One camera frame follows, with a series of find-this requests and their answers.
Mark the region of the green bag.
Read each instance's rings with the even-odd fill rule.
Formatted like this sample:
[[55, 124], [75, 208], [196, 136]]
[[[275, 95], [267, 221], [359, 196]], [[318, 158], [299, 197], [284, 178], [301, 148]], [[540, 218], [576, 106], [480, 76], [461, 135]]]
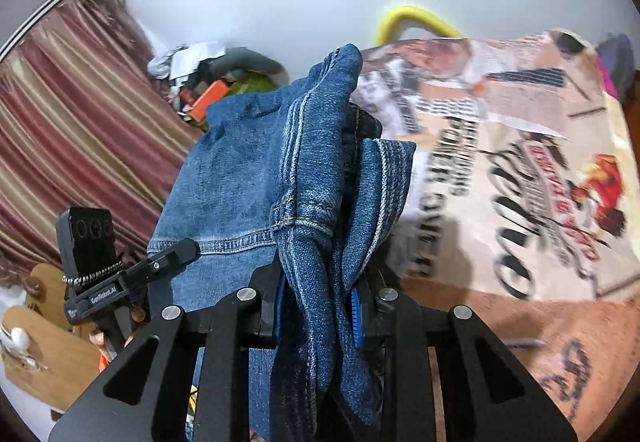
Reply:
[[269, 76], [261, 73], [248, 72], [242, 79], [236, 80], [230, 85], [230, 93], [268, 93], [277, 90], [278, 86]]

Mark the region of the yellow pillow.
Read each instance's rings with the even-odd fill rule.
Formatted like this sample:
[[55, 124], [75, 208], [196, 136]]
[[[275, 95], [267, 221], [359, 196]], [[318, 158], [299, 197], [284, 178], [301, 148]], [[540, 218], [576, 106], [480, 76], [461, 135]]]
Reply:
[[374, 35], [375, 46], [392, 42], [398, 28], [407, 21], [441, 38], [462, 38], [463, 36], [451, 24], [448, 24], [448, 22], [437, 17], [429, 10], [412, 5], [399, 5], [386, 10], [378, 23]]

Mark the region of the newspaper print bed blanket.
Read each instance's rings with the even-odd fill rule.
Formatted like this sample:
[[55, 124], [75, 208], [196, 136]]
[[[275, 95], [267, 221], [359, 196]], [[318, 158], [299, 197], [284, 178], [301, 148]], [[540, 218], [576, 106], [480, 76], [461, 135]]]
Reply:
[[591, 439], [639, 364], [638, 170], [596, 50], [550, 30], [362, 57], [352, 100], [416, 145], [388, 264], [472, 307]]

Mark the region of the striped red curtain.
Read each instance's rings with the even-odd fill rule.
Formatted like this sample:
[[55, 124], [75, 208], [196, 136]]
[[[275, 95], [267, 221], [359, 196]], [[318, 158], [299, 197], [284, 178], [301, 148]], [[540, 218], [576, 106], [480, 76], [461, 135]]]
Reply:
[[1, 64], [1, 283], [58, 264], [70, 207], [111, 212], [117, 241], [145, 251], [200, 137], [146, 66], [149, 41], [120, 0], [63, 0]]

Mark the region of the orange box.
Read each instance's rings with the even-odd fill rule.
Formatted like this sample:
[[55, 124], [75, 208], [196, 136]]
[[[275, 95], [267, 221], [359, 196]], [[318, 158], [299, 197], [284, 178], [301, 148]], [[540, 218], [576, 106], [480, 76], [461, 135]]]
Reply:
[[207, 108], [226, 97], [229, 93], [230, 87], [226, 82], [222, 80], [215, 81], [206, 88], [205, 92], [191, 106], [189, 116], [193, 120], [203, 121], [206, 117]]

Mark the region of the dark backpack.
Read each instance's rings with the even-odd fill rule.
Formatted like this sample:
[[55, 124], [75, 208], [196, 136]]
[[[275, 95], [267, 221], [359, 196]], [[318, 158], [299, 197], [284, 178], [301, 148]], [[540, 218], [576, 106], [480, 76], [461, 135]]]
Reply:
[[610, 34], [597, 46], [597, 53], [608, 94], [624, 105], [628, 102], [636, 76], [631, 41], [626, 34]]

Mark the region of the blue denim jacket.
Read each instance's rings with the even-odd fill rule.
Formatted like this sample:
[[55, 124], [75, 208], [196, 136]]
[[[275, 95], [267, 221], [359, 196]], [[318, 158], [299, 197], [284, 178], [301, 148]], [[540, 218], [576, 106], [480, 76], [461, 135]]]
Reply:
[[150, 285], [153, 314], [206, 309], [281, 263], [278, 347], [250, 355], [250, 426], [268, 441], [381, 433], [382, 386], [356, 347], [349, 295], [404, 209], [414, 147], [352, 103], [361, 68], [348, 44], [290, 85], [210, 107], [148, 246], [200, 247]]

